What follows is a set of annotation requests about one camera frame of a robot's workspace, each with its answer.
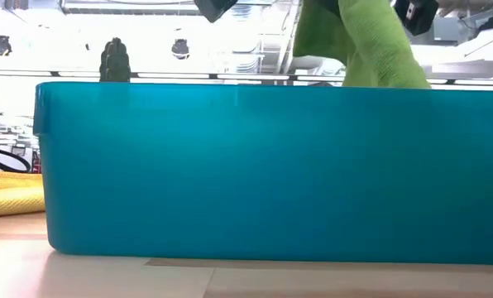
teal plastic bin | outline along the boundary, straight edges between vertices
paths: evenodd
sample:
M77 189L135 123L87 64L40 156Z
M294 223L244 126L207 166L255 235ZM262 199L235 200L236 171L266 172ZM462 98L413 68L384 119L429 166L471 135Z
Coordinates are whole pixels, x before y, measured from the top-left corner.
M47 83L51 245L493 264L493 92Z

ceiling light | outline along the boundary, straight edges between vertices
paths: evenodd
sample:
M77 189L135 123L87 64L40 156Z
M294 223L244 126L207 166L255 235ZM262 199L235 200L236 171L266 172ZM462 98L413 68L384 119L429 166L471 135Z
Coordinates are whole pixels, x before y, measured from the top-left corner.
M493 91L493 86L434 84L434 85L432 85L432 89L437 89L437 90L480 90L480 91Z
M219 79L273 79L288 80L288 75L270 75L270 74L218 74Z
M99 78L99 72L95 71L60 71L59 75L66 77Z
M454 84L493 85L493 79L457 79Z
M222 84L220 79L132 79L132 83L157 84Z
M0 70L0 75L6 76L51 76L49 71Z
M169 2L166 3L158 3L158 4L134 4L134 3L115 3L115 2L76 2L76 3L65 3L64 9L79 9L79 10L87 10L87 9L103 9L103 10L171 10L171 11L196 11L198 10L196 5L193 4L185 4L180 2Z
M152 74L138 73L141 78L157 78L157 79L209 79L209 74Z
M301 75L298 80L311 81L311 82L343 82L344 77L341 76L316 76L316 75Z
M428 79L430 84L445 84L447 83L446 79Z
M224 84L261 84L260 80L249 79L225 79Z

green towel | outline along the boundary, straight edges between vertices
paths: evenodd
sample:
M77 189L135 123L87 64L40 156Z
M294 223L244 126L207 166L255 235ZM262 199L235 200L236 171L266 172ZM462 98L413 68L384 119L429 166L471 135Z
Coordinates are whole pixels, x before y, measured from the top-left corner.
M333 1L340 17L317 0L304 0L294 56L341 61L347 69L344 86L430 88L388 1Z

wooden surface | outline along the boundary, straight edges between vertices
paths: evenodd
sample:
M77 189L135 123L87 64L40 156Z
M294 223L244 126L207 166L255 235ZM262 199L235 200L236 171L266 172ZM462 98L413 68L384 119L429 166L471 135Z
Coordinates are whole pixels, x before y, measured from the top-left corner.
M76 257L45 215L0 218L0 298L486 298L493 267Z

yellow cloth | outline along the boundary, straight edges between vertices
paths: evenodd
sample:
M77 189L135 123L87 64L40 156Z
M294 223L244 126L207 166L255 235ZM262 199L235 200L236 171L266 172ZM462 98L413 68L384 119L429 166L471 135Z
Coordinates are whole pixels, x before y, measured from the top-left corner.
M44 211L41 174L0 171L0 216Z

